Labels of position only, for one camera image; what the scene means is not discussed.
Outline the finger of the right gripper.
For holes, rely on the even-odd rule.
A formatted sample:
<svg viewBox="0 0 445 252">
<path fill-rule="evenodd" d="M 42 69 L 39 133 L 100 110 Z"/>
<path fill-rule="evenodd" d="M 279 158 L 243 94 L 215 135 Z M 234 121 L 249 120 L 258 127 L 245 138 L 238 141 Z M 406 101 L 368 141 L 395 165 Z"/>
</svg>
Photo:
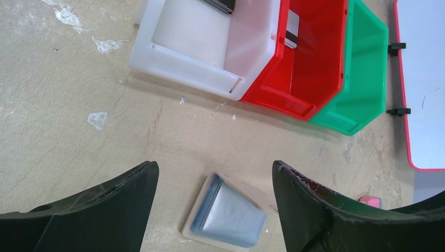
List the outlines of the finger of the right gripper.
<svg viewBox="0 0 445 252">
<path fill-rule="evenodd" d="M 391 211 L 403 214 L 435 214 L 444 212 L 444 191 L 421 202 L 395 208 Z"/>
</svg>

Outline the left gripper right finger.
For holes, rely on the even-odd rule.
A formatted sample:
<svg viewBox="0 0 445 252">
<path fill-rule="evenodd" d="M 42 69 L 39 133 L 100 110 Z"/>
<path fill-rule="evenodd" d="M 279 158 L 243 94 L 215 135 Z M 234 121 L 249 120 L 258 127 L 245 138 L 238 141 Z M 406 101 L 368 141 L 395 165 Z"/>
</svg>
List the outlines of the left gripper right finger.
<svg viewBox="0 0 445 252">
<path fill-rule="evenodd" d="M 287 251 L 444 251 L 444 212 L 375 208 L 283 161 L 274 161 L 272 180 Z"/>
</svg>

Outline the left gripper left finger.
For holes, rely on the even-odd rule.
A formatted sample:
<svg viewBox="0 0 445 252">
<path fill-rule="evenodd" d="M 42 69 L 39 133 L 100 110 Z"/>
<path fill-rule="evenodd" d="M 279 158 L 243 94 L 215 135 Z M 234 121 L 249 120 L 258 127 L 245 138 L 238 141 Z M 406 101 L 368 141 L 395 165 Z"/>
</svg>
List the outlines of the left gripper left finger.
<svg viewBox="0 0 445 252">
<path fill-rule="evenodd" d="M 29 212 L 1 215 L 1 251 L 139 251 L 159 177 L 156 162 Z"/>
</svg>

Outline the beige card holder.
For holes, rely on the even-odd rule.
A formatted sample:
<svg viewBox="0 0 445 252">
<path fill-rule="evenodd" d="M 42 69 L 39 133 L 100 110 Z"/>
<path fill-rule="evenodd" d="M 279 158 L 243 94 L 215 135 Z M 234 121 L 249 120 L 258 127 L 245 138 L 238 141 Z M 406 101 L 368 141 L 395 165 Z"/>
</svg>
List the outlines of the beige card holder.
<svg viewBox="0 0 445 252">
<path fill-rule="evenodd" d="M 269 216 L 278 216 L 273 196 L 224 173 L 210 173 L 190 210 L 182 235 L 226 249 L 249 251 Z"/>
</svg>

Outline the green plastic bin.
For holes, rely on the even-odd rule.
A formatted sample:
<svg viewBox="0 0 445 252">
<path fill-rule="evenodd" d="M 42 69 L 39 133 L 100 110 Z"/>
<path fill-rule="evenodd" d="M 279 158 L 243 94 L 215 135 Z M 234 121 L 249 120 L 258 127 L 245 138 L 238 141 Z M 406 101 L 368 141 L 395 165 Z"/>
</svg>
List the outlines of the green plastic bin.
<svg viewBox="0 0 445 252">
<path fill-rule="evenodd" d="M 384 112 L 388 27 L 362 1 L 349 1 L 344 85 L 309 122 L 354 135 Z"/>
</svg>

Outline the silver credit card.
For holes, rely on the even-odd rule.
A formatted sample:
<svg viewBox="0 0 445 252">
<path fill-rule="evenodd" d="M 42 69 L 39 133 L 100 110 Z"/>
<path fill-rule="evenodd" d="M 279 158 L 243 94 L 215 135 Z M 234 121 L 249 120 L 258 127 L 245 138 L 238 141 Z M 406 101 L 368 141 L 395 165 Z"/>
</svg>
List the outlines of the silver credit card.
<svg viewBox="0 0 445 252">
<path fill-rule="evenodd" d="M 285 45 L 291 49 L 297 48 L 300 17 L 292 10 L 288 11 L 287 29 L 285 33 Z"/>
</svg>

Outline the pink eraser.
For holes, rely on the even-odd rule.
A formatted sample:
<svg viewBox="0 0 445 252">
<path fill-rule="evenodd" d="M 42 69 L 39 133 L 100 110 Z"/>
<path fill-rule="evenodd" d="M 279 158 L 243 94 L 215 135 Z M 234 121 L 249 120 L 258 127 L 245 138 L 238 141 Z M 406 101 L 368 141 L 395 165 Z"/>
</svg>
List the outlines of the pink eraser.
<svg viewBox="0 0 445 252">
<path fill-rule="evenodd" d="M 375 207 L 375 208 L 381 208 L 382 207 L 382 200 L 379 197 L 374 196 L 362 196 L 358 200 L 359 202 Z"/>
</svg>

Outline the black whiteboard foot near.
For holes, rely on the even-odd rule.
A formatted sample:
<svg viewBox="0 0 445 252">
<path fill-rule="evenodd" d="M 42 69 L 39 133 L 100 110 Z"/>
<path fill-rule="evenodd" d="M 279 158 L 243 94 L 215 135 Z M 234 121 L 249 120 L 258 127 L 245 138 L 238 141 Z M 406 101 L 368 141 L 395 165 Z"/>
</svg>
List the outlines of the black whiteboard foot near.
<svg viewBox="0 0 445 252">
<path fill-rule="evenodd" d="M 386 113 L 392 116 L 403 117 L 404 115 L 411 114 L 411 109 L 410 108 L 389 109 L 386 111 Z"/>
</svg>

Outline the black whiteboard foot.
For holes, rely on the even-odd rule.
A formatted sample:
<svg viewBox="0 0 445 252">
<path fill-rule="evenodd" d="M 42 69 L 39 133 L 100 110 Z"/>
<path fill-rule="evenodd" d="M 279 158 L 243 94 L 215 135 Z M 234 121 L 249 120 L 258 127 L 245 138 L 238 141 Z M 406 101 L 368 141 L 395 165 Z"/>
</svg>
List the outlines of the black whiteboard foot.
<svg viewBox="0 0 445 252">
<path fill-rule="evenodd" d="M 389 109 L 386 111 L 386 113 L 392 116 L 403 117 L 404 115 L 411 114 L 411 109 L 410 108 Z"/>
<path fill-rule="evenodd" d="M 388 45 L 387 53 L 390 56 L 397 57 L 399 55 L 399 52 L 406 48 L 406 43 L 392 43 Z"/>
</svg>

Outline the red plastic bin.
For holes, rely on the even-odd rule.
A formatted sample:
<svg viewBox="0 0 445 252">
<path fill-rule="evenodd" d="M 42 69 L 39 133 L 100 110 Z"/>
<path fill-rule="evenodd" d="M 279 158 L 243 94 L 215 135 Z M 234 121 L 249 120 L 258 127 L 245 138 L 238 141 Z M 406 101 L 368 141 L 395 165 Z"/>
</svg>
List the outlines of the red plastic bin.
<svg viewBox="0 0 445 252">
<path fill-rule="evenodd" d="M 297 48 L 285 45 L 288 11 L 300 17 Z M 275 53 L 242 102 L 309 121 L 342 89 L 347 1 L 281 1 Z"/>
</svg>

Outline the black whiteboard foot far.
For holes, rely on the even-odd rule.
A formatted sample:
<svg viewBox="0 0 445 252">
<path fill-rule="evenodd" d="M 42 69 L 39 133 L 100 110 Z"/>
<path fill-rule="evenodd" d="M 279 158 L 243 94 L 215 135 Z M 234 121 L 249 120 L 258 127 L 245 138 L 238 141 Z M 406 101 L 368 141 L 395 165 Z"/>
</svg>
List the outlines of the black whiteboard foot far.
<svg viewBox="0 0 445 252">
<path fill-rule="evenodd" d="M 406 43 L 392 43 L 388 45 L 387 53 L 390 56 L 397 57 L 399 55 L 399 52 L 406 48 Z"/>
</svg>

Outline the pink framed whiteboard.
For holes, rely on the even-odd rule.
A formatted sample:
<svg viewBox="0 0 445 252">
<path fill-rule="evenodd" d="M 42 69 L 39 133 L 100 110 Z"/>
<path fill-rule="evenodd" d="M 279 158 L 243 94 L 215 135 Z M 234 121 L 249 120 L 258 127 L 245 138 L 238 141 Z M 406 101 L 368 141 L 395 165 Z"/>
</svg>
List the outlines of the pink framed whiteboard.
<svg viewBox="0 0 445 252">
<path fill-rule="evenodd" d="M 444 1 L 395 1 L 409 164 L 444 171 Z"/>
</svg>

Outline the white plastic bin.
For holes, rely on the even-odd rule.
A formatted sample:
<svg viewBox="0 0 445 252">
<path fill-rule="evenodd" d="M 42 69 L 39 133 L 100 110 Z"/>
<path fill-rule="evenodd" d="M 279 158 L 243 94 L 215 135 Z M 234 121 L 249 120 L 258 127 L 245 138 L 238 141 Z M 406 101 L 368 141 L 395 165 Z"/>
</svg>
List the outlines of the white plastic bin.
<svg viewBox="0 0 445 252">
<path fill-rule="evenodd" d="M 142 1 L 131 69 L 240 100 L 276 51 L 280 1 L 236 1 L 226 15 L 204 1 Z"/>
</svg>

